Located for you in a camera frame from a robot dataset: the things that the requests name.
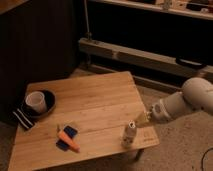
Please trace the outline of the wooden stick end effector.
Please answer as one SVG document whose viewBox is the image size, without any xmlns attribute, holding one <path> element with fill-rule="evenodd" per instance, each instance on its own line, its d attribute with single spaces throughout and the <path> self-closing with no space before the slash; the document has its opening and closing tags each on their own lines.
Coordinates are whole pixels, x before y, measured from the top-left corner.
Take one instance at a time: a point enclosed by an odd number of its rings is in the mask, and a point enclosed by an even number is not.
<svg viewBox="0 0 213 171">
<path fill-rule="evenodd" d="M 141 113 L 135 120 L 135 125 L 137 127 L 146 127 L 146 126 L 150 126 L 151 122 L 150 122 L 150 117 L 147 113 Z"/>
</svg>

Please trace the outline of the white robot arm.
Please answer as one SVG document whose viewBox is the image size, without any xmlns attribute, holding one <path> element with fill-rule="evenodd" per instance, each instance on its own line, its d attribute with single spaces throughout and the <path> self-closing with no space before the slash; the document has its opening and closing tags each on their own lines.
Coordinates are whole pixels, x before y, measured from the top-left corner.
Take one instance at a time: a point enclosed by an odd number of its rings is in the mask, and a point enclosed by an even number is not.
<svg viewBox="0 0 213 171">
<path fill-rule="evenodd" d="M 198 111 L 213 116 L 213 84 L 204 78 L 193 77 L 183 83 L 180 91 L 153 103 L 134 122 L 137 128 L 142 128 L 168 123 Z"/>
</svg>

